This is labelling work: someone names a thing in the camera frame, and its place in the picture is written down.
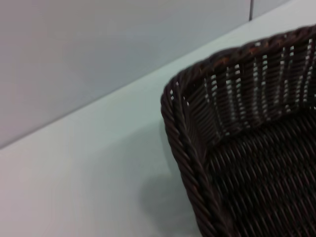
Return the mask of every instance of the white wall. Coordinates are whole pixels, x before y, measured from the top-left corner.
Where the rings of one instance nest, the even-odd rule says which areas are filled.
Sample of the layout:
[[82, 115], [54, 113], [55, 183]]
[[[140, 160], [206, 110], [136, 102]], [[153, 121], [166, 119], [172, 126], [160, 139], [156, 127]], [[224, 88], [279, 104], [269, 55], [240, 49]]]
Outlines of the white wall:
[[250, 0], [2, 0], [0, 147], [247, 22]]
[[253, 18], [258, 17], [289, 0], [253, 0]]

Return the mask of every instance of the woven plastic strands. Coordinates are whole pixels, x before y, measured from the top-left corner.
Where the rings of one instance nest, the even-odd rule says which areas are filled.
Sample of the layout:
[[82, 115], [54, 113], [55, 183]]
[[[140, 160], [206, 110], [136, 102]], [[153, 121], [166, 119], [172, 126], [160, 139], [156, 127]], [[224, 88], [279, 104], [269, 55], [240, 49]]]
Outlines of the woven plastic strands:
[[181, 71], [161, 113], [203, 237], [316, 236], [316, 26]]

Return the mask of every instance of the white surface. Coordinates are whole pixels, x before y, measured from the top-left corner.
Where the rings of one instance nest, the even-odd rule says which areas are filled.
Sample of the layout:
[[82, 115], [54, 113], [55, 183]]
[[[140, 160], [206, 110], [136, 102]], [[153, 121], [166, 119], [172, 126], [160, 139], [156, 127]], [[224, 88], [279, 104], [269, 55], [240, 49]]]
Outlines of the white surface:
[[290, 1], [290, 0], [253, 0], [253, 18]]
[[180, 69], [224, 47], [316, 22], [297, 0], [0, 151], [0, 236], [198, 237], [159, 98]]
[[1, 0], [0, 147], [247, 22], [249, 4]]

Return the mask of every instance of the brown wicker basket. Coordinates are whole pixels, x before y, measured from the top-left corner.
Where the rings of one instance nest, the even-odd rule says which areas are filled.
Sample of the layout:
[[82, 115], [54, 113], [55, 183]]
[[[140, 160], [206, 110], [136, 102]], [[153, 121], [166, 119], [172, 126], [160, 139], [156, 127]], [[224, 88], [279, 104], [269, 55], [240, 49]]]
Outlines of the brown wicker basket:
[[204, 237], [316, 237], [316, 26], [181, 71], [161, 113]]

